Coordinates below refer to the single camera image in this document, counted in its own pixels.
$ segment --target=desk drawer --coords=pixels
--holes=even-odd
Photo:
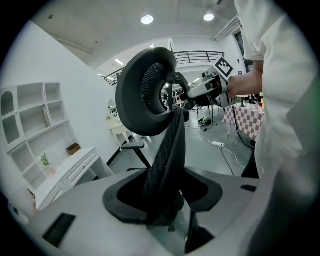
[[[69,190],[69,188],[63,182],[60,181],[58,183],[58,185],[56,185],[55,188],[48,195],[48,197],[43,202],[43,204],[40,206],[39,210],[42,211],[44,208],[46,208],[49,204],[56,201],[59,197],[61,197],[68,190]]]
[[[80,178],[85,174],[85,172],[90,168],[90,166],[98,159],[99,157],[92,153],[84,159],[83,162],[78,164],[75,168],[71,169],[69,173],[62,179],[63,183],[69,187],[73,188]]]

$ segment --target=small wooden box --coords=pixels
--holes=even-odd
[[[71,146],[69,146],[66,149],[66,152],[68,153],[69,156],[72,156],[80,149],[81,149],[80,145],[78,145],[77,143],[73,143]]]

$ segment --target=white desk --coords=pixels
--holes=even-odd
[[[72,189],[90,168],[100,179],[113,175],[110,168],[97,154],[95,147],[81,148],[74,155],[67,157],[56,168],[56,174],[49,177],[35,191],[36,208],[43,210],[65,192]]]

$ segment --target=small potted plant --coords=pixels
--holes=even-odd
[[[40,162],[46,169],[49,169],[52,175],[56,174],[56,170],[50,166],[49,159],[47,158],[46,152],[44,152],[43,155],[40,156]]]

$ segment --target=ceiling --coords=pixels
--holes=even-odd
[[[215,15],[211,22],[203,19],[208,11]],[[145,42],[212,38],[236,14],[234,0],[53,0],[31,20],[96,69]],[[153,23],[142,24],[144,15]]]
[[[154,40],[147,43],[139,44],[137,46],[134,46],[126,51],[123,51],[115,55],[113,58],[107,60],[97,69],[95,69],[95,71],[103,76],[108,76],[109,74],[124,68],[129,63],[129,61],[131,61],[131,59],[141,51],[145,49],[150,49],[151,44],[154,47],[168,48],[169,43],[168,43],[168,39],[160,39],[160,40]],[[119,63],[115,62],[115,59],[120,60],[123,63],[123,65],[120,65]]]

